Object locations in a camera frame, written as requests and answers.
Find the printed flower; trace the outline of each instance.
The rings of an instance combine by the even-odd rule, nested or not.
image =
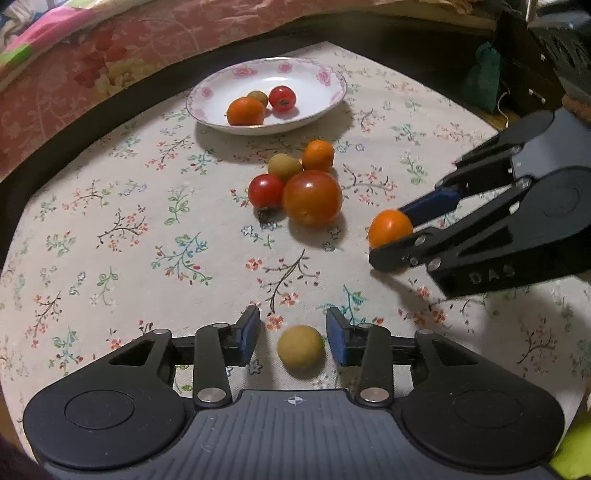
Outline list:
[[[316,74],[316,78],[322,85],[330,86],[330,70],[321,68],[318,74]]]
[[[74,77],[74,81],[83,87],[92,88],[95,82],[100,78],[100,73],[97,70],[86,69]]]
[[[256,75],[256,70],[246,65],[240,65],[239,67],[233,69],[232,73],[234,74],[234,78],[245,79],[248,77],[252,77],[253,75]]]
[[[242,230],[240,230],[240,232],[242,233],[242,236],[251,236],[253,230],[254,230],[254,228],[252,227],[252,225],[245,225],[242,228]]]
[[[258,270],[258,268],[262,265],[262,260],[260,258],[255,259],[255,258],[249,258],[248,262],[246,262],[246,265],[244,265],[248,270]]]
[[[441,325],[443,322],[445,322],[446,317],[445,317],[445,313],[443,310],[433,310],[431,312],[431,314],[433,315],[433,321],[437,324],[437,325]]]
[[[203,110],[201,110],[200,108],[193,111],[193,113],[194,113],[195,117],[199,118],[200,120],[207,120],[207,116],[205,115],[205,112]]]
[[[258,358],[255,358],[254,360],[251,360],[251,362],[248,364],[246,368],[250,375],[258,375],[261,373],[262,365],[259,362]]]
[[[293,307],[300,296],[297,293],[284,293],[283,300],[279,302],[279,305],[287,305],[288,307]]]
[[[158,65],[138,58],[115,61],[109,64],[107,72],[97,77],[93,84],[99,99],[105,100],[159,69]]]
[[[279,64],[279,72],[280,73],[289,73],[293,70],[293,65],[288,61],[282,61]]]
[[[328,374],[321,373],[318,375],[318,377],[316,377],[316,379],[312,382],[312,387],[316,388],[317,390],[325,390],[330,388]]]
[[[270,316],[267,319],[267,330],[281,330],[281,327],[283,327],[283,317]]]
[[[38,85],[40,90],[51,93],[65,85],[67,80],[68,72],[66,67],[61,63],[53,63],[43,72],[43,81],[39,82]]]
[[[420,299],[427,299],[431,296],[431,292],[429,292],[429,289],[427,287],[417,288],[415,293],[417,294],[417,297],[419,297]]]

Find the cherry tomato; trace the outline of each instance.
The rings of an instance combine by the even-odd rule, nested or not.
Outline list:
[[[306,170],[292,177],[283,190],[283,208],[295,222],[326,226],[340,212],[343,194],[337,181],[320,170]]]
[[[376,215],[368,232],[370,248],[381,247],[400,240],[413,232],[409,218],[400,210],[384,210]]]
[[[296,94],[292,89],[285,85],[273,88],[269,94],[269,103],[278,112],[287,112],[291,110],[296,102]]]
[[[248,199],[255,208],[280,207],[282,195],[283,182],[277,175],[259,175],[248,186]]]

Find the table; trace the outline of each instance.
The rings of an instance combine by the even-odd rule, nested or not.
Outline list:
[[[271,138],[230,137],[196,124],[189,92],[145,111],[95,142],[29,202],[0,278],[2,387],[25,447],[22,412],[46,385],[139,335],[166,327],[191,335],[233,323],[249,304],[265,333],[241,388],[351,387],[354,368],[327,355],[313,378],[294,378],[275,344],[291,325],[324,334],[324,311],[393,334],[444,333],[552,392],[572,419],[591,374],[591,293],[577,278],[446,300],[424,267],[372,272],[366,231],[382,209],[432,188],[452,162],[494,130],[450,100],[391,69],[321,43],[292,55],[339,69],[345,101],[308,127]],[[336,149],[342,215],[306,230],[258,215],[245,189],[276,152],[298,156],[323,138]],[[434,222],[447,226],[495,192]],[[411,389],[395,367],[397,394]],[[191,368],[174,388],[191,395]]]

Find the red cherry tomato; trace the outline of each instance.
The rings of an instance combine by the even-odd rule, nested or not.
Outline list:
[[[269,94],[269,103],[278,112],[287,112],[291,110],[296,102],[296,94],[292,89],[285,85],[273,88]]]
[[[283,182],[277,175],[259,175],[248,186],[248,199],[255,208],[280,207],[282,196]]]

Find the metal screw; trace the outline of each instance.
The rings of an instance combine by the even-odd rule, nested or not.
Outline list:
[[[217,387],[204,388],[199,390],[197,398],[206,403],[215,403],[226,398],[226,392]]]
[[[433,260],[429,262],[429,265],[427,265],[427,270],[429,270],[429,272],[432,272],[433,270],[438,269],[439,265],[441,265],[441,258],[435,257],[433,258]]]
[[[388,391],[384,390],[383,388],[379,388],[379,387],[365,388],[364,390],[361,391],[361,393],[359,395],[365,401],[368,401],[371,403],[383,402],[383,401],[386,401],[387,399],[390,398],[390,394],[388,393]]]
[[[521,190],[525,190],[526,188],[529,188],[530,185],[531,185],[530,179],[519,179],[515,182],[515,186]]]

